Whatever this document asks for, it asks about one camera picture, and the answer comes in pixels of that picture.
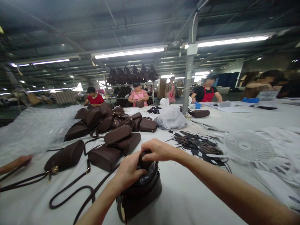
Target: apron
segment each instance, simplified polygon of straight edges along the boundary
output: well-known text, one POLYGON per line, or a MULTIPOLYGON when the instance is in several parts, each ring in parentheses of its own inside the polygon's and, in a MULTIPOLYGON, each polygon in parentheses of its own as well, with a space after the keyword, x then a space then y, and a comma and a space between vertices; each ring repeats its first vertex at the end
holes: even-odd
POLYGON ((174 89, 175 89, 175 85, 172 85, 172 90, 168 92, 169 103, 175 101, 174 89))
MULTIPOLYGON (((143 91, 141 91, 140 94, 138 94, 138 93, 136 93, 135 91, 133 91, 133 94, 134 94, 133 99, 139 99, 139 98, 144 97, 143 91)), ((144 106, 148 106, 147 101, 145 101, 145 100, 144 100, 144 106)))
POLYGON ((206 89, 205 89, 205 86, 203 85, 204 87, 204 98, 202 99, 201 102, 211 102, 212 99, 213 99, 213 88, 211 88, 212 92, 211 93, 206 93, 206 89))

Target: small blue cup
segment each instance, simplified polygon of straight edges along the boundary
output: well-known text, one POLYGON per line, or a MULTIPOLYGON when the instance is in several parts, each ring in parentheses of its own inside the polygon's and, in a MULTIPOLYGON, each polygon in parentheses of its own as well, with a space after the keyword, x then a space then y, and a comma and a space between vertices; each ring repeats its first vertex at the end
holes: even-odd
POLYGON ((195 102, 196 109, 201 109, 201 103, 195 102))

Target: stack of boxes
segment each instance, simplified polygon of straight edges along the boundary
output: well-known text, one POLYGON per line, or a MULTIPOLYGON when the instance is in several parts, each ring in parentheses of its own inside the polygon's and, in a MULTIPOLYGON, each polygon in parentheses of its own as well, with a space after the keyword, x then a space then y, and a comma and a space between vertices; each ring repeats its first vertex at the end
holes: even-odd
POLYGON ((158 84, 157 84, 157 98, 162 99, 165 97, 165 89, 167 85, 167 79, 166 78, 160 78, 158 79, 158 84))

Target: bubble wrap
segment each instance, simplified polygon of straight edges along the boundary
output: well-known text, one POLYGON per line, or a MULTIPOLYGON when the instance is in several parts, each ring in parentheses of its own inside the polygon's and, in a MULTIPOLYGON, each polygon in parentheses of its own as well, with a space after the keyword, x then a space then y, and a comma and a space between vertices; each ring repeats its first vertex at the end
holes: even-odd
POLYGON ((42 154, 52 144, 63 142, 82 105, 66 108, 28 108, 11 124, 0 128, 0 166, 21 155, 42 154))

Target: red shirt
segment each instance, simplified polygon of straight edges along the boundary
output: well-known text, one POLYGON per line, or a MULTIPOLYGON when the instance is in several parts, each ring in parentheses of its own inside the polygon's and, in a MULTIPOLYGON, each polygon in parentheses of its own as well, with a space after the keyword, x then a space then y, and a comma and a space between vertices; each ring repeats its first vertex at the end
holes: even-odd
POLYGON ((90 95, 87 97, 90 100, 90 104, 101 104, 104 102, 102 96, 100 94, 97 95, 96 98, 92 98, 90 95))

